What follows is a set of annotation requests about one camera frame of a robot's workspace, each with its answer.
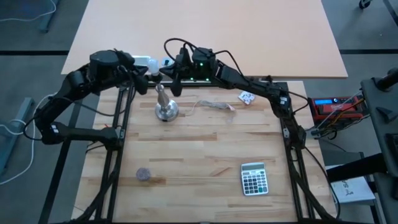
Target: electronic device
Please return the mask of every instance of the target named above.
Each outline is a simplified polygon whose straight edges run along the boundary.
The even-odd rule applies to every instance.
[[[339,114],[339,112],[343,110],[345,110],[345,112],[338,118],[338,121],[333,124],[334,126],[340,127],[350,124],[353,121],[362,119],[368,114],[365,102],[355,105],[359,100],[363,98],[363,96],[354,96],[352,99],[344,103],[349,98],[350,96],[311,98],[310,109],[315,125],[320,124],[326,117],[329,116],[331,112],[333,112],[333,110],[335,110],[339,106],[341,108],[324,122],[325,125],[328,125],[330,122],[332,122]]]
[[[263,162],[242,164],[242,188],[246,196],[268,194],[266,169]]]

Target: calculator display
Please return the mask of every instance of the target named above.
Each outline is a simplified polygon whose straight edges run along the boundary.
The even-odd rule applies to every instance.
[[[242,170],[253,170],[253,169],[263,169],[264,165],[259,164],[259,165],[251,165],[251,166],[242,166]]]

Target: black metal frame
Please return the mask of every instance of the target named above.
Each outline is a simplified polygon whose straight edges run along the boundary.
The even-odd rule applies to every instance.
[[[169,86],[171,82],[164,82],[165,86]],[[184,87],[206,87],[206,86],[214,86],[211,83],[205,83],[205,82],[186,82],[184,83]],[[123,94],[126,91],[119,91],[118,94],[118,99],[116,102],[116,108],[115,108],[115,117],[113,119],[113,127],[116,127],[119,122],[119,112],[121,110],[122,106],[122,98]],[[131,101],[132,98],[132,90],[130,89],[128,91],[128,96],[126,100],[126,110],[124,112],[124,118],[123,118],[123,124],[121,131],[127,130],[127,125],[128,125],[128,118],[129,118],[129,112],[130,112],[130,107],[131,105],[128,104],[127,102]],[[78,104],[75,104],[75,107],[73,109],[72,113],[72,118],[69,122],[69,127],[74,127],[77,122],[77,117],[80,111],[80,106]],[[284,128],[284,125],[282,123],[282,120],[280,121],[280,124],[282,126],[282,129]],[[91,205],[86,209],[85,211],[85,217],[78,218],[77,220],[70,220],[67,223],[81,223],[81,224],[113,224],[112,219],[113,219],[113,213],[114,213],[114,206],[116,203],[116,193],[118,190],[118,180],[119,180],[119,173],[120,173],[120,168],[121,168],[121,161],[122,161],[122,156],[123,156],[123,149],[124,149],[124,138],[122,139],[122,147],[119,151],[113,152],[113,151],[108,151],[106,154],[106,159],[105,159],[105,164],[104,164],[104,171],[103,171],[103,176],[101,180],[101,187],[99,190],[98,195],[95,197]],[[310,203],[310,200],[308,197],[305,197],[306,201],[306,206],[308,210],[308,218],[304,218],[303,216],[303,211],[302,211],[302,206],[300,203],[300,195],[299,195],[299,188],[297,187],[298,181],[304,186],[308,186],[308,180],[307,180],[307,174],[305,171],[305,164],[303,161],[303,156],[301,150],[296,150],[292,149],[289,143],[289,138],[284,137],[284,145],[285,145],[285,152],[287,156],[287,165],[289,168],[289,177],[290,177],[290,183],[292,185],[292,193],[293,193],[293,199],[294,199],[294,205],[295,205],[295,210],[297,214],[297,220],[298,222],[277,222],[277,223],[354,223],[354,222],[343,222],[343,221],[336,221],[336,220],[319,220],[316,219],[315,217],[315,212],[313,209],[313,205]],[[49,191],[47,192],[47,197],[45,199],[44,207],[39,219],[39,224],[47,224],[51,209],[53,206],[53,202],[55,199],[55,196],[57,194],[57,189],[59,186],[59,182],[62,176],[62,171],[63,167],[65,165],[65,161],[67,158],[68,150],[70,146],[70,140],[66,140],[62,144],[61,152],[57,161],[57,165],[55,166],[55,170],[53,173],[53,177],[51,180],[50,188]],[[292,158],[292,150],[295,151],[297,155],[297,160],[293,161]],[[114,169],[111,173],[110,167],[111,167],[111,160],[114,156],[114,153],[116,153],[116,162],[114,165]],[[298,166],[300,168],[300,172],[298,173],[295,166],[294,162],[298,162]],[[108,207],[108,212],[106,215],[106,218],[102,218],[102,213],[103,213],[103,203],[104,203],[104,196],[107,190],[111,187],[111,195],[110,195],[110,200],[109,200],[109,207]],[[95,213],[95,219],[94,220],[89,220],[89,218],[92,216],[93,212],[96,211]]]

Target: gray floor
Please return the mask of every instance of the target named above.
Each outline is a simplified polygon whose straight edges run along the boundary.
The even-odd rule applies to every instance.
[[[398,12],[398,0],[390,0]],[[68,50],[72,44],[87,0],[63,0],[52,21],[50,32],[41,34],[38,21],[0,22],[0,50]],[[398,27],[394,24],[382,0],[374,0],[364,11],[358,9],[358,0],[323,0],[336,42],[340,49],[398,49]],[[47,0],[0,1],[0,19],[10,16],[26,16],[26,10],[44,12],[51,6]],[[398,55],[343,55],[348,71],[346,80],[307,80],[305,87],[312,97],[345,96],[356,93],[362,79],[381,77],[398,66]],[[57,91],[62,82],[60,71],[64,56],[0,57],[0,119],[12,119],[26,96],[38,102],[43,96]],[[90,96],[85,103],[95,106],[97,97]],[[66,123],[70,110],[61,115]],[[81,111],[78,125],[90,127],[94,114]],[[379,152],[370,120],[339,133],[333,140],[350,152],[362,151],[365,155]],[[0,180],[12,177],[25,169],[30,160],[31,142],[20,138],[12,153],[7,171]],[[321,142],[323,150],[337,150]],[[85,143],[73,143],[66,169],[50,218],[51,222],[68,220],[72,212],[78,181],[84,160]],[[37,223],[45,194],[48,191],[60,146],[35,145],[32,167],[21,177],[6,185],[0,185],[1,223]],[[342,206],[342,218],[346,221],[372,223],[365,206]]]

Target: wooden table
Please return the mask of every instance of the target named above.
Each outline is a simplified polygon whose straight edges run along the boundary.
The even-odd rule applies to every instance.
[[[290,91],[305,95],[302,82],[288,84]],[[98,109],[112,113],[117,92],[115,88],[102,92]],[[153,89],[144,96],[137,94],[129,117],[114,222],[297,220],[279,119],[267,99],[257,96],[245,106],[239,94],[239,90],[213,87],[184,88],[181,97],[173,98],[180,116],[171,123],[155,117],[157,93]],[[226,102],[236,111],[197,105],[192,115],[185,114],[198,100]],[[294,109],[305,104],[296,96],[292,96],[292,102]],[[299,111],[296,119],[304,128],[313,125],[308,108]],[[97,114],[95,128],[110,125],[112,120]],[[308,139],[307,147],[323,163],[318,141]],[[99,191],[105,155],[103,147],[86,155],[73,218]],[[306,151],[303,158],[311,191],[334,215],[336,210],[322,171]],[[243,195],[240,165],[247,162],[265,162],[269,183],[266,196]],[[137,181],[140,167],[150,169],[153,178],[149,182]]]
[[[229,50],[247,76],[347,77],[321,0],[92,0],[62,73],[113,48],[162,60],[171,37]],[[171,42],[171,54],[181,46]]]

